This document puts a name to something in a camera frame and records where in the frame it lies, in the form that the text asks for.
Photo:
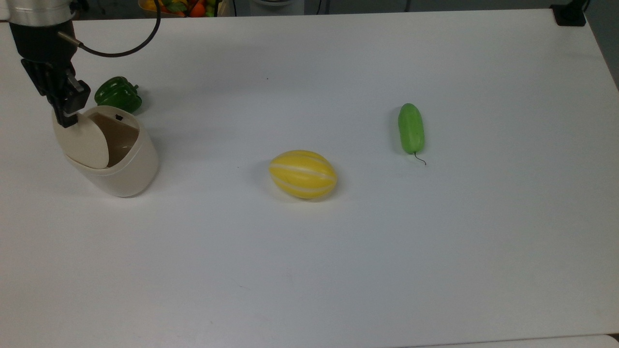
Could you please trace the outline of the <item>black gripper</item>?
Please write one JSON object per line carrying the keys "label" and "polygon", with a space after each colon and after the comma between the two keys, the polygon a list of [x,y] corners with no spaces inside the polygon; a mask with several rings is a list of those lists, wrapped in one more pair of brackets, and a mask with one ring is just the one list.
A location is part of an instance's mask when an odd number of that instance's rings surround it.
{"label": "black gripper", "polygon": [[54,26],[23,26],[10,23],[22,66],[41,96],[51,101],[58,125],[69,128],[78,123],[78,110],[86,106],[91,89],[84,81],[73,87],[67,72],[75,74],[71,59],[77,48],[58,33],[74,37],[73,22]]}

